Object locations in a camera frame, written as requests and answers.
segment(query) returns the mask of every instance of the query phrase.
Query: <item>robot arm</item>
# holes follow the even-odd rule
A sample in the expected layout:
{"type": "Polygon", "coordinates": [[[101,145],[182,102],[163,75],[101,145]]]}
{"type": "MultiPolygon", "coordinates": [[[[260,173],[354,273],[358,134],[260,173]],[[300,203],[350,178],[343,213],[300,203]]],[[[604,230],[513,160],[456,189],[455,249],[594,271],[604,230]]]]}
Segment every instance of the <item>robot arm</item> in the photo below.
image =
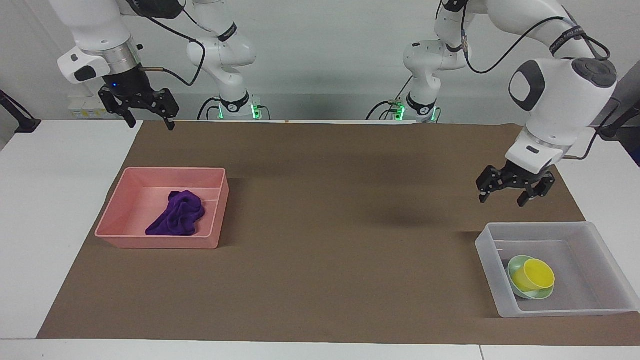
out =
{"type": "Polygon", "coordinates": [[[545,44],[554,57],[528,61],[512,77],[511,98],[531,117],[507,152],[506,166],[487,167],[476,181],[481,202],[495,191],[519,188],[525,190],[518,199],[524,206],[529,199],[547,195],[555,183],[548,169],[604,108],[617,74],[611,62],[594,53],[582,28],[555,0],[443,0],[436,22],[440,40],[410,45],[405,52],[404,61],[415,77],[406,97],[408,114],[418,119],[430,116],[440,88],[433,73],[467,64],[471,50],[465,34],[461,36],[462,22],[469,29],[476,14],[488,14],[497,28],[516,35],[544,21],[527,37],[545,44]]]}
{"type": "MultiPolygon", "coordinates": [[[[220,114],[227,119],[254,119],[253,95],[234,67],[251,65],[256,54],[251,42],[238,32],[224,0],[193,0],[198,25],[212,37],[199,38],[206,48],[203,69],[215,80],[220,91],[220,114]]],[[[199,65],[202,48],[190,43],[187,52],[194,65],[199,65]]]]}
{"type": "MultiPolygon", "coordinates": [[[[49,2],[76,41],[76,46],[58,60],[62,74],[73,84],[103,78],[105,85],[99,95],[105,109],[123,117],[130,127],[136,119],[129,108],[136,108],[160,115],[173,129],[170,119],[180,108],[169,89],[155,91],[151,87],[116,0],[49,2]]],[[[174,17],[179,14],[175,0],[165,3],[173,5],[166,9],[172,8],[174,17]]]]}

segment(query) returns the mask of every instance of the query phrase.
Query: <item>pink bin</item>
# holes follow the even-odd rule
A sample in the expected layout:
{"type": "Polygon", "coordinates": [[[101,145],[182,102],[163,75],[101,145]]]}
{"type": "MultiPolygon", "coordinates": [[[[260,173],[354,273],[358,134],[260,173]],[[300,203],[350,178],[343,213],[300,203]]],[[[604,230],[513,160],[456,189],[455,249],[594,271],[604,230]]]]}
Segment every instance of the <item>pink bin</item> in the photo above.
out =
{"type": "Polygon", "coordinates": [[[223,168],[126,168],[95,235],[127,249],[215,249],[225,217],[229,186],[223,168]],[[147,236],[163,213],[170,192],[189,190],[205,215],[193,236],[147,236]]]}

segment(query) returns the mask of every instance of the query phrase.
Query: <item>translucent plastic container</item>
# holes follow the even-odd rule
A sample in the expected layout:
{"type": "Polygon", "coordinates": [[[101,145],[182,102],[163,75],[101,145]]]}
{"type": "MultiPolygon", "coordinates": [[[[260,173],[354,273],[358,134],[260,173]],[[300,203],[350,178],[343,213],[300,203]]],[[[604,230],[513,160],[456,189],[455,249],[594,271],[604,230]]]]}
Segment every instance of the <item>translucent plastic container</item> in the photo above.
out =
{"type": "Polygon", "coordinates": [[[590,222],[488,224],[476,248],[503,318],[612,315],[638,311],[640,299],[590,222]],[[517,255],[553,268],[556,285],[545,300],[513,294],[506,266],[517,255]]]}
{"type": "Polygon", "coordinates": [[[95,235],[129,249],[215,249],[220,240],[229,187],[223,168],[126,168],[95,235]],[[171,192],[189,190],[202,200],[204,216],[192,236],[147,236],[171,192]]]}

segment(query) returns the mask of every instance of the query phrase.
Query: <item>white wall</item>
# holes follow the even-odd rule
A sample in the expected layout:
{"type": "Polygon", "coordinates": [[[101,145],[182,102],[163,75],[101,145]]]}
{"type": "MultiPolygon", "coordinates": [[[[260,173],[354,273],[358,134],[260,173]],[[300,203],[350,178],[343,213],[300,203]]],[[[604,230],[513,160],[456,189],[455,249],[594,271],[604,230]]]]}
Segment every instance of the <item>white wall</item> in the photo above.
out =
{"type": "MultiPolygon", "coordinates": [[[[393,98],[409,76],[402,51],[416,40],[435,38],[438,0],[228,0],[236,23],[258,50],[256,64],[242,68],[251,90],[279,119],[361,119],[372,105],[393,98]]],[[[72,89],[56,59],[73,46],[71,34],[48,1],[4,0],[0,12],[0,88],[43,119],[69,119],[72,89]]],[[[561,0],[589,34],[607,44],[621,75],[640,60],[640,3],[636,0],[561,0]]],[[[128,17],[146,66],[163,66],[189,78],[195,68],[186,43],[147,19],[128,17]]],[[[167,21],[190,35],[206,36],[184,16],[167,21]]],[[[469,34],[474,65],[492,64],[516,39],[495,29],[486,16],[469,34]]],[[[522,123],[523,114],[506,89],[515,69],[547,57],[545,47],[525,40],[519,51],[485,76],[468,69],[442,74],[439,105],[444,122],[522,123]]],[[[179,118],[195,117],[202,101],[216,93],[206,74],[186,88],[166,74],[151,74],[156,88],[168,87],[181,107],[179,118]]],[[[91,84],[98,88],[99,81],[91,84]]],[[[0,122],[7,121],[1,113],[0,122]]]]}

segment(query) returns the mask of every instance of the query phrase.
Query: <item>yellow cup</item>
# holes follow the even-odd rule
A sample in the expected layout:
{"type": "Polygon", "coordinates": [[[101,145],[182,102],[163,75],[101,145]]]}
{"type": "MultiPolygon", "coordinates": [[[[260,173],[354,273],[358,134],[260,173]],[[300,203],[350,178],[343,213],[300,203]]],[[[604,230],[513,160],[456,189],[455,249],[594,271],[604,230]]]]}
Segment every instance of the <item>yellow cup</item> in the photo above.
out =
{"type": "Polygon", "coordinates": [[[511,277],[523,293],[548,289],[556,283],[554,271],[542,260],[529,259],[511,277]]]}

